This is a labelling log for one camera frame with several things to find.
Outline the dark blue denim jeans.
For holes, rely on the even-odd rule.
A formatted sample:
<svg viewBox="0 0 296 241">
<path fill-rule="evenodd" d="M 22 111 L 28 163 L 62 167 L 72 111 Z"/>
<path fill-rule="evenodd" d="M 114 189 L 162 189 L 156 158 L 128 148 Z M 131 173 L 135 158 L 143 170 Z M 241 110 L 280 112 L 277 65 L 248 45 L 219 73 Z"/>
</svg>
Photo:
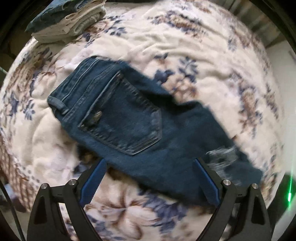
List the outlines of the dark blue denim jeans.
<svg viewBox="0 0 296 241">
<path fill-rule="evenodd" d="M 89 57 L 47 101 L 72 139 L 168 197 L 207 204 L 206 185 L 193 171 L 197 158 L 239 186 L 263 176 L 210 110 L 197 101 L 177 103 L 126 62 Z"/>
</svg>

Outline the floral plush bed blanket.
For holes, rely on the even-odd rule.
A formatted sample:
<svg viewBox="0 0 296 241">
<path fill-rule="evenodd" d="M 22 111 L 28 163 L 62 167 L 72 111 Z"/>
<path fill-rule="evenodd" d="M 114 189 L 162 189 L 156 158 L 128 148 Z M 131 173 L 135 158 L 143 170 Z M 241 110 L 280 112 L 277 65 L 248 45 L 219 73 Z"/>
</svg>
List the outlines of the floral plush bed blanket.
<svg viewBox="0 0 296 241">
<path fill-rule="evenodd" d="M 1 87 L 1 171 L 31 214 L 40 186 L 63 186 L 103 157 L 72 139 L 49 95 L 89 57 L 123 61 L 177 103 L 210 110 L 236 147 L 262 171 L 266 209 L 283 178 L 283 107 L 262 41 L 210 1 L 105 3 L 82 34 L 41 43 L 34 37 Z M 197 240 L 215 211 L 161 194 L 107 163 L 84 211 L 101 240 Z"/>
</svg>

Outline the folded cream clothes stack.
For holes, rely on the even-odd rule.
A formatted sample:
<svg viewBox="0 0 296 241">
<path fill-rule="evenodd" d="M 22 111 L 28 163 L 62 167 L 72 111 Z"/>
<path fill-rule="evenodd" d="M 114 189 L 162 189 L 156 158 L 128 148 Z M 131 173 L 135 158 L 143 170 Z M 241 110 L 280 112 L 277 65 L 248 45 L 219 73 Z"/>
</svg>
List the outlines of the folded cream clothes stack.
<svg viewBox="0 0 296 241">
<path fill-rule="evenodd" d="M 59 23 L 32 33 L 32 37 L 41 43 L 65 41 L 76 37 L 105 16 L 105 3 L 106 1 L 91 1 L 77 12 L 62 18 Z"/>
</svg>

